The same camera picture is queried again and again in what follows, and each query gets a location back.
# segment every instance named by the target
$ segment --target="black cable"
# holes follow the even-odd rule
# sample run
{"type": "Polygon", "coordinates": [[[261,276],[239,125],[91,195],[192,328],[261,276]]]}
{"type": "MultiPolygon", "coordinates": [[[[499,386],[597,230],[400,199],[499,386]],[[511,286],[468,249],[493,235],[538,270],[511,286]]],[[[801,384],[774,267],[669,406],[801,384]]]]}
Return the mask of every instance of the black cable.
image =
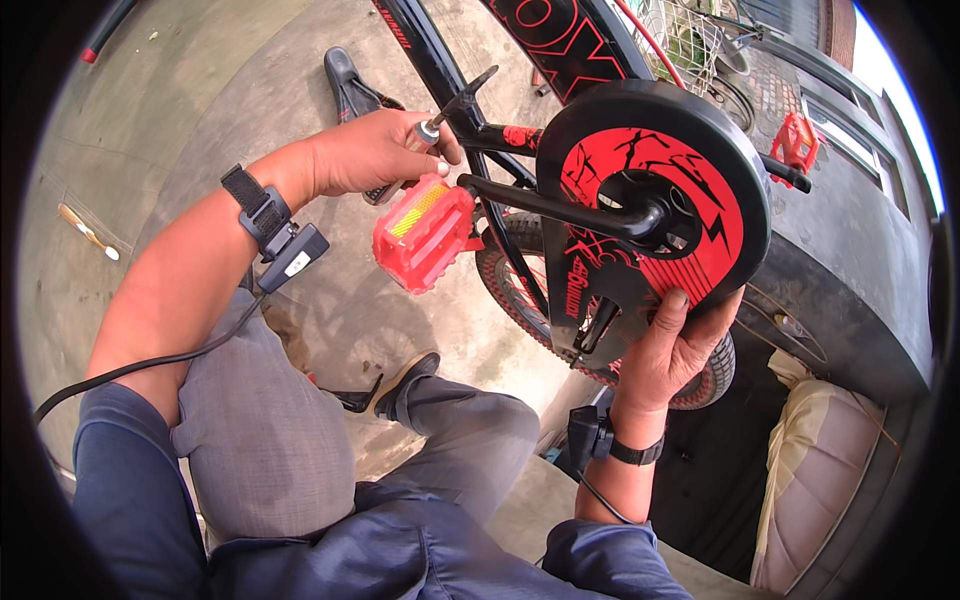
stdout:
{"type": "Polygon", "coordinates": [[[642,525],[642,523],[637,523],[636,521],[631,521],[631,520],[629,520],[628,518],[626,518],[624,515],[621,515],[620,513],[618,513],[618,512],[616,511],[616,509],[615,509],[613,506],[611,506],[610,502],[607,501],[607,498],[603,497],[603,495],[601,495],[600,492],[598,492],[598,491],[590,484],[590,482],[587,481],[587,477],[586,477],[581,471],[578,470],[578,471],[577,471],[577,474],[580,475],[580,481],[581,481],[585,486],[587,486],[587,489],[590,490],[590,493],[592,493],[594,496],[596,496],[596,499],[597,499],[597,500],[600,500],[600,503],[603,504],[605,507],[607,507],[607,510],[610,511],[613,516],[615,516],[615,517],[617,517],[618,519],[620,519],[620,520],[621,520],[624,524],[626,524],[626,525],[642,525]]]}
{"type": "Polygon", "coordinates": [[[46,417],[47,414],[50,411],[52,411],[55,406],[57,406],[64,400],[68,399],[69,397],[75,396],[77,394],[82,394],[83,392],[86,392],[87,390],[91,390],[97,387],[98,385],[103,385],[112,379],[116,379],[117,377],[122,377],[123,375],[128,375],[132,372],[140,371],[143,369],[149,369],[150,367],[159,367],[160,365],[169,365],[170,363],[178,363],[180,361],[190,360],[191,358],[197,358],[198,356],[203,356],[204,354],[207,354],[214,348],[220,346],[221,344],[226,342],[228,339],[236,335],[236,332],[239,331],[240,328],[243,327],[244,324],[246,324],[247,321],[250,320],[250,317],[252,316],[253,312],[260,305],[260,302],[262,302],[263,299],[266,297],[267,297],[266,294],[261,294],[259,298],[253,301],[253,304],[250,305],[250,307],[247,309],[246,312],[244,312],[244,314],[240,317],[240,319],[237,320],[236,324],[234,324],[233,327],[230,328],[230,331],[220,336],[216,340],[210,342],[206,346],[197,348],[190,352],[184,352],[183,354],[171,354],[170,356],[159,356],[158,358],[148,358],[147,360],[141,360],[138,363],[132,363],[125,367],[114,369],[113,371],[110,371],[110,372],[105,372],[102,375],[97,375],[96,377],[91,377],[86,381],[81,381],[80,383],[75,383],[71,386],[67,386],[63,388],[56,394],[53,394],[52,396],[48,397],[47,400],[43,404],[40,404],[40,407],[36,409],[36,412],[34,413],[34,425],[39,425],[40,422],[43,420],[43,418],[46,417]]]}

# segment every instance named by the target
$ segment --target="bicycle pedal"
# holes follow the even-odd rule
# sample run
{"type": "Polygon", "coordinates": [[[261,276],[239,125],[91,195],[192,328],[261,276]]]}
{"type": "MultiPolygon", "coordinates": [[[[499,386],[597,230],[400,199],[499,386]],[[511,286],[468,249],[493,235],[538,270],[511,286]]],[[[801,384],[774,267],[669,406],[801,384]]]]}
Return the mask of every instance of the bicycle pedal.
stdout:
{"type": "Polygon", "coordinates": [[[476,251],[474,199],[462,187],[450,187],[436,175],[420,182],[393,203],[373,228],[373,257],[387,275],[412,294],[432,290],[457,254],[476,251]]]}

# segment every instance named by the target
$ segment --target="red chain guard decal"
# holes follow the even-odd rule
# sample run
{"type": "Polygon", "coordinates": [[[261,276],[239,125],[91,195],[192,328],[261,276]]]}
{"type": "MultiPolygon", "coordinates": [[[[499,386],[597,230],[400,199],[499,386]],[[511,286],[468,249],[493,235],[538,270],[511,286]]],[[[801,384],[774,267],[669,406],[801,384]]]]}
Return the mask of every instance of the red chain guard decal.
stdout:
{"type": "Polygon", "coordinates": [[[691,254],[660,260],[627,252],[614,238],[567,226],[567,254],[579,251],[593,269],[619,262],[642,272],[656,294],[682,287],[690,308],[704,299],[730,271],[743,245],[743,218],[730,186],[719,171],[682,141],[638,128],[616,128],[585,137],[566,156],[561,184],[570,200],[597,205],[600,184],[623,169],[653,171],[671,180],[696,207],[704,224],[691,254]]]}

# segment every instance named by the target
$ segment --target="screwdriver handle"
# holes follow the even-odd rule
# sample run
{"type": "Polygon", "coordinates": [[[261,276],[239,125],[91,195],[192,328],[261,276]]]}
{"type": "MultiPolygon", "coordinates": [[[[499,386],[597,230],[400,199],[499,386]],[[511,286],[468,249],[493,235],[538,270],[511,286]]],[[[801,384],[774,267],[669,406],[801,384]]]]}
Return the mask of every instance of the screwdriver handle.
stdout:
{"type": "MultiPolygon", "coordinates": [[[[420,121],[407,135],[403,147],[410,152],[425,155],[430,148],[437,144],[439,139],[439,127],[434,126],[430,121],[420,121]]],[[[381,206],[388,203],[405,183],[406,181],[396,181],[390,185],[366,191],[363,193],[363,199],[367,201],[367,204],[381,206]]]]}

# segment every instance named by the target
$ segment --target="wire basket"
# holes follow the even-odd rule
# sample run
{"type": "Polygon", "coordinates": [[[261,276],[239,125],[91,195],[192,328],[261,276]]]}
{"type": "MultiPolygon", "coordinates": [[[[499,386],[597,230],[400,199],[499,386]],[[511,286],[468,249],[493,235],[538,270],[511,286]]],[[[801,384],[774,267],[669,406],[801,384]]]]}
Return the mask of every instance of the wire basket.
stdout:
{"type": "MultiPolygon", "coordinates": [[[[723,32],[700,14],[670,0],[626,0],[626,3],[673,62],[686,90],[703,96],[716,75],[714,60],[721,47],[723,32]]],[[[619,8],[611,4],[620,13],[619,8]]],[[[650,42],[626,15],[621,16],[654,77],[673,83],[650,42]]]]}

